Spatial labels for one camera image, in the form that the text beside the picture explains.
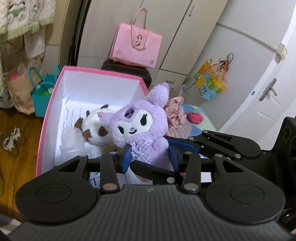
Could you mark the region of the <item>white brown plush toy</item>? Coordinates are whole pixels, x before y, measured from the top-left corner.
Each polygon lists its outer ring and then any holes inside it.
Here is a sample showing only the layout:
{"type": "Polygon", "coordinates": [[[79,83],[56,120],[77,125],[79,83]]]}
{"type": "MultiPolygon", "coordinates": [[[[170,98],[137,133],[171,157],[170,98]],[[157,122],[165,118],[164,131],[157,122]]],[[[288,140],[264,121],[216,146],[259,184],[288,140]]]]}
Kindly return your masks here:
{"type": "Polygon", "coordinates": [[[81,129],[82,135],[90,142],[90,144],[97,146],[107,146],[112,143],[111,131],[103,126],[98,116],[99,112],[114,113],[115,111],[109,107],[108,104],[92,111],[86,111],[86,117],[79,117],[75,122],[75,127],[81,129]]]}

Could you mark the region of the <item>teal gift bag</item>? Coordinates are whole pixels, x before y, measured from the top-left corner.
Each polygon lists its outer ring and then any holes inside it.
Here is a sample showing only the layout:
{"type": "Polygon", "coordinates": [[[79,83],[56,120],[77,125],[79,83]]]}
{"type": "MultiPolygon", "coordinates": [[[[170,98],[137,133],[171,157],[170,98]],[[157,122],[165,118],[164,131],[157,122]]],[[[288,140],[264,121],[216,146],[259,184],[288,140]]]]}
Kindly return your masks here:
{"type": "Polygon", "coordinates": [[[36,117],[45,117],[53,89],[56,85],[61,70],[61,66],[56,64],[54,74],[46,74],[46,76],[43,77],[36,67],[31,66],[28,69],[29,81],[33,87],[30,95],[33,101],[36,117]],[[40,79],[38,84],[34,84],[32,72],[36,73],[37,77],[40,79]]]}

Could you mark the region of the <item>red strawberry plush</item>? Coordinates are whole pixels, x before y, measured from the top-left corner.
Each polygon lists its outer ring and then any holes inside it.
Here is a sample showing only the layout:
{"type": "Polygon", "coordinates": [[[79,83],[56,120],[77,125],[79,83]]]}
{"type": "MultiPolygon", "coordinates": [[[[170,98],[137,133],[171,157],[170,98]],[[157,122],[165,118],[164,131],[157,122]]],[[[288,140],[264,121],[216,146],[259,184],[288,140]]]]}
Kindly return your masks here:
{"type": "Polygon", "coordinates": [[[186,113],[186,115],[187,115],[188,121],[195,125],[201,124],[204,120],[203,115],[197,109],[186,113]]]}

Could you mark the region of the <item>white mesh bath sponge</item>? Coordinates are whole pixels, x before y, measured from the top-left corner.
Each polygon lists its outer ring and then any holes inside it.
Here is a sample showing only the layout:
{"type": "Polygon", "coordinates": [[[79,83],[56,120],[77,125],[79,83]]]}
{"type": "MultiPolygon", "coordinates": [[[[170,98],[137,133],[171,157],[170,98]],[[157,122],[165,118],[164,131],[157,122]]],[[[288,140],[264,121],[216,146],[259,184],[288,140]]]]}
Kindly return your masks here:
{"type": "Polygon", "coordinates": [[[76,127],[66,127],[61,134],[60,151],[62,154],[82,153],[85,151],[85,138],[76,127]]]}

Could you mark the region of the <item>beige wooden wardrobe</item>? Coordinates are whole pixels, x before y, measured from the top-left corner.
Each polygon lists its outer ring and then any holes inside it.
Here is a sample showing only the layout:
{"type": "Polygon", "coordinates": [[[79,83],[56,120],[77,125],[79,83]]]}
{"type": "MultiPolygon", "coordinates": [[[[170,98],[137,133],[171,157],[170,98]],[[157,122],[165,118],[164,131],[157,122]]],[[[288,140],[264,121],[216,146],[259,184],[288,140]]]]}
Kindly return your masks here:
{"type": "Polygon", "coordinates": [[[90,1],[78,65],[143,64],[152,85],[182,86],[226,1],[90,1]]]}

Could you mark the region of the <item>pink paper shopping bag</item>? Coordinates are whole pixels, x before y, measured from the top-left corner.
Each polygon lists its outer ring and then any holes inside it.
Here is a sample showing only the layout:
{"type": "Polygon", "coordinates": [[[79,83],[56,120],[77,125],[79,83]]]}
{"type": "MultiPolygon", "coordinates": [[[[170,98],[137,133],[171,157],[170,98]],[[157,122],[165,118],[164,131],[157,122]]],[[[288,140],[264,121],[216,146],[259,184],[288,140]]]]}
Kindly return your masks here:
{"type": "Polygon", "coordinates": [[[137,10],[129,24],[118,25],[109,59],[131,66],[155,68],[162,36],[147,29],[147,9],[137,10]],[[144,12],[144,24],[135,25],[138,15],[144,12]]]}

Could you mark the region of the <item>purple Kuromi plush toy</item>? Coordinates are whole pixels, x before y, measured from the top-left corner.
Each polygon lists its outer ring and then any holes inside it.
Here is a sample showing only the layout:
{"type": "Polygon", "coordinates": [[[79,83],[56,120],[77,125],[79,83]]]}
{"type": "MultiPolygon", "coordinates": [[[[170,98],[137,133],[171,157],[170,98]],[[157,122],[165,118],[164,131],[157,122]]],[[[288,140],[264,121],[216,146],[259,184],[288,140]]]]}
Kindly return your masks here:
{"type": "Polygon", "coordinates": [[[167,83],[156,85],[143,100],[131,102],[114,113],[98,113],[102,125],[109,129],[114,144],[132,148],[131,159],[172,170],[169,130],[164,106],[169,100],[167,83]]]}

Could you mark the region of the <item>colourful patchwork bed cover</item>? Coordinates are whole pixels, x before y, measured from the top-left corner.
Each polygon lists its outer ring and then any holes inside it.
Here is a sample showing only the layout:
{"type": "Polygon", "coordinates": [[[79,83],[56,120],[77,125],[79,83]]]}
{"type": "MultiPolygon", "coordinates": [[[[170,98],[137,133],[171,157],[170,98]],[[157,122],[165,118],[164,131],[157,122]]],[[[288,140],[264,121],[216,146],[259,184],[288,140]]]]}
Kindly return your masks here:
{"type": "Polygon", "coordinates": [[[200,124],[194,124],[189,120],[186,120],[186,122],[180,128],[170,129],[168,131],[169,136],[187,139],[189,136],[200,135],[203,130],[216,131],[215,127],[201,107],[185,103],[182,104],[182,107],[184,108],[185,113],[197,112],[200,113],[204,119],[200,124]]]}

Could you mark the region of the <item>black suitcase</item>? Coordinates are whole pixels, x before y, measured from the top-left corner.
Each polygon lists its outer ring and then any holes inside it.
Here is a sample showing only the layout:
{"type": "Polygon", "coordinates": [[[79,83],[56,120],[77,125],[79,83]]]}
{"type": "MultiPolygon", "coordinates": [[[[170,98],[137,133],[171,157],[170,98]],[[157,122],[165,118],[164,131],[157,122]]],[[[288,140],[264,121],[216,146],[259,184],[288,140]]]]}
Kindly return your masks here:
{"type": "Polygon", "coordinates": [[[144,67],[130,66],[130,65],[122,64],[120,62],[106,60],[102,64],[101,69],[141,77],[144,80],[147,88],[149,88],[152,83],[151,75],[147,70],[147,68],[144,68],[144,67]]]}

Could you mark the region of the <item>brown paper bag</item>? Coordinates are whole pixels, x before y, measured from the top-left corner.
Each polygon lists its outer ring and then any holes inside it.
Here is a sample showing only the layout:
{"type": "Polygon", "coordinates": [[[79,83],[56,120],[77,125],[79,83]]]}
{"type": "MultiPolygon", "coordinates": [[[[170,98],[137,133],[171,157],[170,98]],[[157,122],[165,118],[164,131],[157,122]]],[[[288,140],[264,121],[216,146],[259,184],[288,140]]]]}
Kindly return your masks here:
{"type": "MultiPolygon", "coordinates": [[[[36,67],[42,76],[42,63],[39,59],[33,59],[28,63],[19,63],[6,75],[8,90],[15,108],[24,114],[30,115],[35,112],[34,104],[30,92],[34,89],[28,75],[29,67],[36,67]]],[[[35,85],[38,85],[41,78],[32,70],[31,78],[35,85]]]]}

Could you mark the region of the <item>wet wipes pack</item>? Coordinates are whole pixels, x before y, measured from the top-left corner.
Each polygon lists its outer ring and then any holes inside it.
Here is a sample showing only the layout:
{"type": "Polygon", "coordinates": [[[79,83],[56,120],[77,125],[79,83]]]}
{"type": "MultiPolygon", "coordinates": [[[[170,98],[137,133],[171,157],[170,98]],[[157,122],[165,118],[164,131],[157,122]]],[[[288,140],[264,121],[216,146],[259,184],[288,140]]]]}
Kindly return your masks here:
{"type": "Polygon", "coordinates": [[[90,172],[89,183],[95,189],[100,188],[100,172],[90,172]]]}

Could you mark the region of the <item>pink floral fabric scrunchie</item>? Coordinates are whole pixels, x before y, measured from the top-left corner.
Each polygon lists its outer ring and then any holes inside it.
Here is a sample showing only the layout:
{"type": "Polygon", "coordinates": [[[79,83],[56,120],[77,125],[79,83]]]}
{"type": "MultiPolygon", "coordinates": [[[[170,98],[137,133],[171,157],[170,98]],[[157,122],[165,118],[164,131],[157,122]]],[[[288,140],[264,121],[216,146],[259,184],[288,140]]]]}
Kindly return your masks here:
{"type": "Polygon", "coordinates": [[[182,107],[183,101],[181,96],[173,97],[164,106],[169,129],[180,128],[186,122],[187,116],[182,107]]]}

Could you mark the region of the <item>cream knitted cardigan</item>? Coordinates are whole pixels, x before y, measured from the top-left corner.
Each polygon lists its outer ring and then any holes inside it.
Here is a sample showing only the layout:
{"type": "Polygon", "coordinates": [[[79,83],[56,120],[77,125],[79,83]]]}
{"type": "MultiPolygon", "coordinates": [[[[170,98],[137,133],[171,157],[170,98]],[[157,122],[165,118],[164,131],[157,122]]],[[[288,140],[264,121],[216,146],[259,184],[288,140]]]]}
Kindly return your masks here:
{"type": "Polygon", "coordinates": [[[54,22],[56,1],[1,1],[1,43],[23,37],[27,59],[43,58],[45,27],[54,22]]]}

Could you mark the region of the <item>colourful hanging gift bag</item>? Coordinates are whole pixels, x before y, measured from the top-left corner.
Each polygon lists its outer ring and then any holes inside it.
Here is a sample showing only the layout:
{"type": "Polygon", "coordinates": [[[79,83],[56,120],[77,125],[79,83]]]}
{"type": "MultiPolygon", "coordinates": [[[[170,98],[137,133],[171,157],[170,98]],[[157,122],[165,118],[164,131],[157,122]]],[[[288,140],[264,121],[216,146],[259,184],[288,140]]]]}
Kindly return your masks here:
{"type": "Polygon", "coordinates": [[[200,96],[205,100],[212,100],[227,87],[226,73],[234,55],[230,52],[226,58],[218,62],[206,60],[195,74],[197,88],[200,96]]]}

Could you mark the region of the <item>plush slippers on floor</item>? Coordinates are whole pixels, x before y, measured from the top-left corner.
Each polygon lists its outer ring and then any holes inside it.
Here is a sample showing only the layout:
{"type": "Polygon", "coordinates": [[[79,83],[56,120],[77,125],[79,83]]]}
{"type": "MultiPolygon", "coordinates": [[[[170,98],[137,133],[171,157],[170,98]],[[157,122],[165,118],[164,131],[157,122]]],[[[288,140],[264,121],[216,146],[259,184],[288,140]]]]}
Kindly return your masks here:
{"type": "Polygon", "coordinates": [[[21,130],[15,127],[11,134],[8,137],[4,138],[2,146],[11,154],[18,153],[17,143],[21,144],[22,140],[23,139],[21,130]]]}

